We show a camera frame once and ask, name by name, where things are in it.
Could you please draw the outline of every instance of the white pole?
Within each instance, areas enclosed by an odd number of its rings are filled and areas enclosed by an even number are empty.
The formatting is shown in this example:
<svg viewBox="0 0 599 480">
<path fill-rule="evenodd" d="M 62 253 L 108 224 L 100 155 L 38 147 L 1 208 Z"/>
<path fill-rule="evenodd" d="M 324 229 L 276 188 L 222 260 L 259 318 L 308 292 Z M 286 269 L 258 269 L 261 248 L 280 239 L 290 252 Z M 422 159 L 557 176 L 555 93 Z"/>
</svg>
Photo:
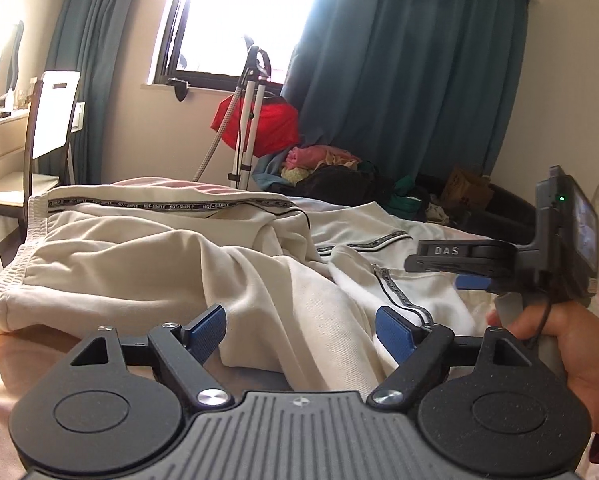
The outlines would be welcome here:
<svg viewBox="0 0 599 480">
<path fill-rule="evenodd" d="M 255 81 L 249 81 L 246 84 L 246 95 L 244 96 L 244 107 L 242 108 L 242 116 L 240 118 L 239 128 L 241 135 L 237 136 L 237 143 L 234 147 L 234 159 L 233 159 L 233 175 L 240 175 L 242 156 L 244 155 L 244 146 L 246 143 L 246 130 L 248 128 L 248 120 L 250 118 L 250 106 L 252 105 L 252 96 L 255 92 Z M 240 189 L 239 181 L 230 181 L 230 187 Z"/>
<path fill-rule="evenodd" d="M 246 144 L 246 154 L 244 155 L 243 163 L 240 167 L 239 189 L 248 189 L 248 181 L 250 180 L 250 172 L 252 171 L 252 150 L 255 146 L 257 138 L 257 126 L 262 113 L 263 97 L 266 93 L 266 85 L 260 84 L 257 87 L 257 96 L 255 97 L 255 108 L 252 111 L 252 121 L 250 122 L 250 130 L 248 132 L 248 144 Z M 246 172 L 246 178 L 241 178 L 242 171 Z"/>
</svg>

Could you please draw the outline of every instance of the chair seat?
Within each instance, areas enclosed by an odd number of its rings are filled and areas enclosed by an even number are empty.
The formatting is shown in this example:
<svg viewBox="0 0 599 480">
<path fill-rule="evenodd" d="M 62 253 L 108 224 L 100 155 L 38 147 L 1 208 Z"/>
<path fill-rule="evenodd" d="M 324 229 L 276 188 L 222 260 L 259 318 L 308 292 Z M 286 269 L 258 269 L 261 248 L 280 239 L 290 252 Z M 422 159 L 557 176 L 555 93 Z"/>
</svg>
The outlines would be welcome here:
<svg viewBox="0 0 599 480">
<path fill-rule="evenodd" d="M 59 184 L 52 175 L 32 174 L 32 195 L 47 192 Z M 15 171 L 0 179 L 0 205 L 23 207 L 23 172 Z"/>
</svg>

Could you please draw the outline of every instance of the hand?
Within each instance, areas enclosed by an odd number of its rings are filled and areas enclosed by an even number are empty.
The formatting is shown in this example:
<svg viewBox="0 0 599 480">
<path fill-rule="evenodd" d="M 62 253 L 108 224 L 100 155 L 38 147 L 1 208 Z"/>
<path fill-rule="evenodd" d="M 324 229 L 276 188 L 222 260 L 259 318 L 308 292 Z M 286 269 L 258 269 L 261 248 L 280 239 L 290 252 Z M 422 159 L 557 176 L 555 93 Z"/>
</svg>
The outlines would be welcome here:
<svg viewBox="0 0 599 480">
<path fill-rule="evenodd" d="M 539 326 L 544 305 L 531 305 L 506 327 L 517 339 L 529 339 Z M 492 310 L 490 325 L 501 326 Z M 557 337 L 568 373 L 568 387 L 585 404 L 599 434 L 599 318 L 582 305 L 570 302 L 553 306 L 542 334 Z"/>
</svg>

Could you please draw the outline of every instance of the ribbed gray surface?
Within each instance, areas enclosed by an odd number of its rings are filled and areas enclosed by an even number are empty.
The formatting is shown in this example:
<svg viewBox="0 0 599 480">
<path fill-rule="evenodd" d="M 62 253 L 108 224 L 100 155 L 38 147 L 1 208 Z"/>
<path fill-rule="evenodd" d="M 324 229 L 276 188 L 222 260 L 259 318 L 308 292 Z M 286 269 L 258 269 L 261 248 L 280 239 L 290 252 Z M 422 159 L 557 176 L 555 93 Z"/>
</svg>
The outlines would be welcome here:
<svg viewBox="0 0 599 480">
<path fill-rule="evenodd" d="M 32 474 L 28 480 L 44 478 Z M 405 416 L 375 412 L 354 392 L 252 392 L 233 410 L 199 416 L 169 456 L 124 478 L 467 480 L 480 477 L 461 471 L 433 453 Z M 575 478 L 573 474 L 559 477 L 560 480 Z"/>
</svg>

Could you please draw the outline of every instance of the triangular hole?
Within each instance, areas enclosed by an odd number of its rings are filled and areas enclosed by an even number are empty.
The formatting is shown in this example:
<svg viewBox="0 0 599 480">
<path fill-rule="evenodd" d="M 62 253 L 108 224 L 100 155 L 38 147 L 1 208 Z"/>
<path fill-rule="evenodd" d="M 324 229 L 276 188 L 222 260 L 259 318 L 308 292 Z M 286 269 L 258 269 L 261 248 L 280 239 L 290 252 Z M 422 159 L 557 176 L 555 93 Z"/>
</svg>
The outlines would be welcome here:
<svg viewBox="0 0 599 480">
<path fill-rule="evenodd" d="M 499 339 L 495 343 L 493 363 L 499 366 L 531 366 L 531 362 L 506 339 Z"/>
<path fill-rule="evenodd" d="M 72 366 L 105 365 L 108 362 L 106 340 L 103 337 L 92 342 L 71 363 Z"/>
</svg>

